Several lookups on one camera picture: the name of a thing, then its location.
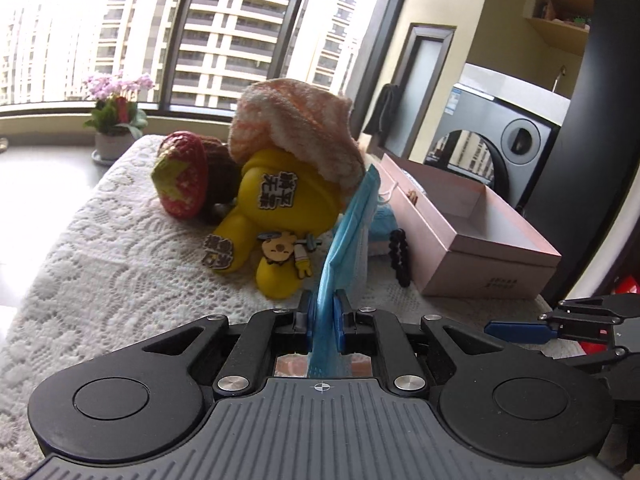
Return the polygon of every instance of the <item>gray washing machine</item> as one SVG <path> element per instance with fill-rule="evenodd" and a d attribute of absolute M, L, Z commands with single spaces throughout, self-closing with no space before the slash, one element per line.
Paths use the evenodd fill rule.
<path fill-rule="evenodd" d="M 559 128 L 513 103 L 457 84 L 424 163 L 479 180 L 521 210 Z"/>

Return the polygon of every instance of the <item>floor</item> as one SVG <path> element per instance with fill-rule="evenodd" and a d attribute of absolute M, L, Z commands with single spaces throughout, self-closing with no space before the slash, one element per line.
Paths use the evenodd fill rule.
<path fill-rule="evenodd" d="M 89 146 L 0 153 L 0 344 L 49 248 L 107 168 Z"/>

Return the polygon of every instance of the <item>metal screw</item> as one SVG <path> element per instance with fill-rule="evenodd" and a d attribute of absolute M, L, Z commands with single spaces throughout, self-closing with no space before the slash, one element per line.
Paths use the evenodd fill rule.
<path fill-rule="evenodd" d="M 240 375 L 228 375 L 218 381 L 218 387 L 226 392 L 238 392 L 248 385 L 249 381 Z"/>
<path fill-rule="evenodd" d="M 423 388 L 426 383 L 422 377 L 418 377 L 417 375 L 401 375 L 400 377 L 396 377 L 394 384 L 396 388 L 400 390 L 414 392 L 415 390 Z"/>

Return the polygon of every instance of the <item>open cardboard box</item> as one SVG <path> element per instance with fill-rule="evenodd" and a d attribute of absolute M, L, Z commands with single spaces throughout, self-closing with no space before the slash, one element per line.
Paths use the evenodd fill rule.
<path fill-rule="evenodd" d="M 423 294 L 532 299 L 555 272 L 560 254 L 487 186 L 389 155 L 376 167 Z M 415 206 L 407 198 L 411 190 Z"/>

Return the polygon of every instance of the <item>gray ribbed plate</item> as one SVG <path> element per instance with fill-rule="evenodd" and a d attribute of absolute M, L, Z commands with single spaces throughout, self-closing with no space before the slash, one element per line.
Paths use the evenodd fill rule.
<path fill-rule="evenodd" d="M 315 388 L 324 382 L 328 388 Z M 549 468 L 506 465 L 460 446 L 423 400 L 375 379 L 270 378 L 252 396 L 221 400 L 177 449 L 103 467 L 53 457 L 31 480 L 609 480 L 594 458 Z"/>

